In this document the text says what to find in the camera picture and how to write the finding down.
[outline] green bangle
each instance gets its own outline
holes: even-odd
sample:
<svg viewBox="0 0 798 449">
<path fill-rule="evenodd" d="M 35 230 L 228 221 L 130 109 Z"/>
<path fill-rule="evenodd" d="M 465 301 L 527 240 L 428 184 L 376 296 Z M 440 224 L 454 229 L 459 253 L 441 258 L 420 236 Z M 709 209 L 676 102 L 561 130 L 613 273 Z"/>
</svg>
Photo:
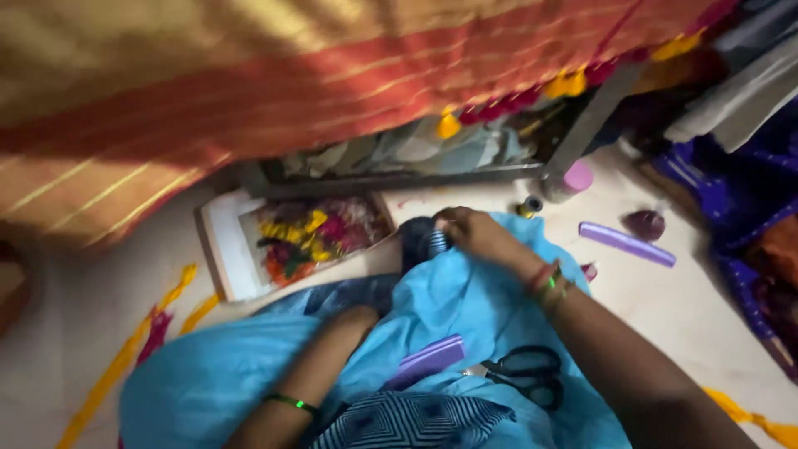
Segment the green bangle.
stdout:
<svg viewBox="0 0 798 449">
<path fill-rule="evenodd" d="M 318 409 L 316 407 L 314 407 L 314 406 L 312 406 L 312 405 L 310 405 L 310 404 L 308 404 L 308 403 L 306 403 L 304 401 L 301 401 L 301 400 L 298 400 L 298 399 L 294 399 L 294 398 L 292 398 L 290 396 L 281 395 L 279 393 L 271 393 L 270 395 L 268 395 L 265 398 L 263 398 L 264 401 L 268 401 L 270 399 L 273 399 L 273 400 L 276 400 L 276 401 L 280 401 L 282 403 L 287 403 L 288 405 L 291 405 L 292 407 L 301 408 L 304 411 L 307 411 L 308 413 L 313 415 L 314 418 L 316 417 L 316 415 L 318 415 Z"/>
</svg>

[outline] thread spool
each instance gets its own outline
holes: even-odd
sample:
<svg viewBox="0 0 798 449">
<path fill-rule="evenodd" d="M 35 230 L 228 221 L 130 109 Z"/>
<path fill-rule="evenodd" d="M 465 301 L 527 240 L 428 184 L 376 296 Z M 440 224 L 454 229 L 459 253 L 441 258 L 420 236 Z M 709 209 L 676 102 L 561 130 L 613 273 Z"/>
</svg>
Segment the thread spool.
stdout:
<svg viewBox="0 0 798 449">
<path fill-rule="evenodd" d="M 516 214 L 524 218 L 532 218 L 543 210 L 543 202 L 540 198 L 529 196 L 523 203 L 516 206 Z"/>
<path fill-rule="evenodd" d="M 427 254 L 429 255 L 430 259 L 444 251 L 447 251 L 450 247 L 448 240 L 446 240 L 446 235 L 443 234 L 440 229 L 434 229 L 429 233 L 427 245 Z"/>
</svg>

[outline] purple cloth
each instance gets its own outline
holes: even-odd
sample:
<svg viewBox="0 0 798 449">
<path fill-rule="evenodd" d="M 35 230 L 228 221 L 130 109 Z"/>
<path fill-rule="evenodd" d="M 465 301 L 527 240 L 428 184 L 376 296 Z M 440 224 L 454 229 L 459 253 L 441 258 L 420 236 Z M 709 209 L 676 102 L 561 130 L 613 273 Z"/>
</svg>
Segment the purple cloth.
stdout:
<svg viewBox="0 0 798 449">
<path fill-rule="evenodd" d="M 798 212 L 798 99 L 734 153 L 725 153 L 707 135 L 674 144 L 652 164 L 696 197 L 713 235 L 710 256 L 743 316 L 787 376 L 798 382 L 798 354 L 788 353 L 763 313 L 754 296 L 761 275 L 742 260 L 743 251 L 765 230 Z"/>
</svg>

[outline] light blue cloth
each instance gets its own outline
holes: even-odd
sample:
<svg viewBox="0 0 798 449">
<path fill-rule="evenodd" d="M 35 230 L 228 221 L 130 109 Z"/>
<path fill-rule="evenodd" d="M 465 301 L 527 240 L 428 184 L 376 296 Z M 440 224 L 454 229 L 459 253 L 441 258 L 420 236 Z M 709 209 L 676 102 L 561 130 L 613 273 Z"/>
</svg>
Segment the light blue cloth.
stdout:
<svg viewBox="0 0 798 449">
<path fill-rule="evenodd" d="M 494 215 L 565 277 L 587 290 L 579 265 L 543 237 L 543 219 Z M 193 332 L 165 345 L 137 368 L 120 399 L 120 433 L 127 449 L 220 447 L 258 405 L 291 357 L 320 324 L 313 316 L 264 314 Z M 513 409 L 484 447 L 620 448 L 629 442 L 604 400 L 565 351 L 519 282 L 495 265 L 453 249 L 419 264 L 393 290 L 393 310 L 352 355 L 322 405 L 328 416 L 379 390 L 401 359 L 452 334 L 465 360 L 408 391 L 470 395 Z M 506 385 L 458 371 L 498 359 L 525 344 L 544 344 L 563 360 L 563 406 L 543 410 Z"/>
</svg>

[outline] purple comb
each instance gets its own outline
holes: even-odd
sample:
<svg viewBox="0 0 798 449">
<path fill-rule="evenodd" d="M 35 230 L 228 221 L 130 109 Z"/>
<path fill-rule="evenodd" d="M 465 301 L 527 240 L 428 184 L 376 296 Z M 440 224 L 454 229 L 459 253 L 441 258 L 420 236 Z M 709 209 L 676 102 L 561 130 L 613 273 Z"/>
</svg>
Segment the purple comb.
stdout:
<svg viewBox="0 0 798 449">
<path fill-rule="evenodd" d="M 676 264 L 676 256 L 666 250 L 638 240 L 629 234 L 617 231 L 600 224 L 583 221 L 579 223 L 579 235 L 595 240 L 599 243 L 608 244 L 613 248 L 628 252 L 629 254 L 651 260 L 660 265 L 672 268 Z"/>
<path fill-rule="evenodd" d="M 464 358 L 463 338 L 459 334 L 448 336 L 402 359 L 397 373 L 382 389 L 404 390 L 425 377 L 442 372 Z"/>
</svg>

